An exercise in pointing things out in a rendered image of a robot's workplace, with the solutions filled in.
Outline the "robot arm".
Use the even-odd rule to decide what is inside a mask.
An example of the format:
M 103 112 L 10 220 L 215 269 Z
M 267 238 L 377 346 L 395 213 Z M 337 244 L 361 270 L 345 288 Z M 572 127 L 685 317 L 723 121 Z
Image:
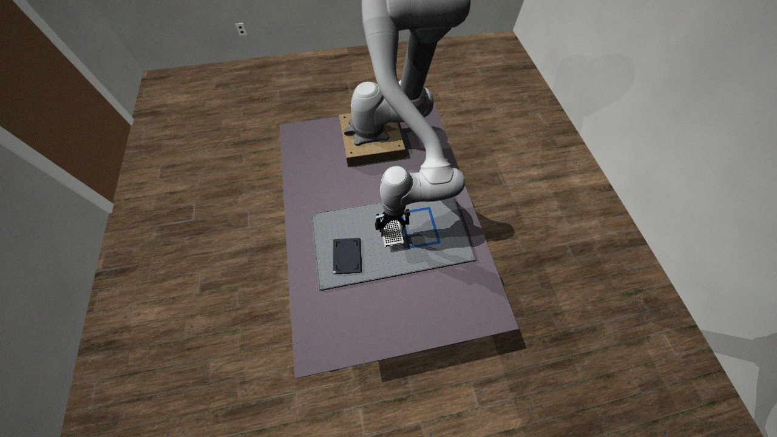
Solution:
M 381 177 L 381 204 L 387 215 L 401 215 L 410 203 L 449 199 L 464 189 L 463 172 L 450 167 L 438 135 L 424 118 L 433 110 L 433 96 L 424 83 L 438 41 L 463 23 L 469 10 L 470 0 L 362 0 L 363 27 L 377 84 L 364 82 L 353 91 L 352 119 L 344 135 L 353 135 L 355 146 L 387 141 L 384 125 L 405 122 L 426 149 L 419 172 L 392 166 Z M 410 40 L 399 81 L 399 31 L 406 29 L 410 29 Z

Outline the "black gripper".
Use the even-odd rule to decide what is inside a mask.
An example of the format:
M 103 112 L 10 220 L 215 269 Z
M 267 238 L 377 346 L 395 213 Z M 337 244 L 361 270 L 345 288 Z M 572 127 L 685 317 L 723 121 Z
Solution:
M 401 216 L 405 215 L 405 220 Z M 383 218 L 383 220 L 381 220 Z M 385 211 L 382 213 L 382 215 L 376 215 L 376 222 L 375 222 L 375 228 L 376 230 L 379 230 L 381 233 L 381 236 L 383 236 L 383 229 L 385 226 L 387 226 L 387 223 L 389 223 L 391 220 L 397 220 L 400 222 L 401 226 L 401 233 L 403 233 L 405 225 L 410 224 L 410 210 L 406 209 L 403 211 L 401 215 L 397 216 L 390 216 L 385 213 Z

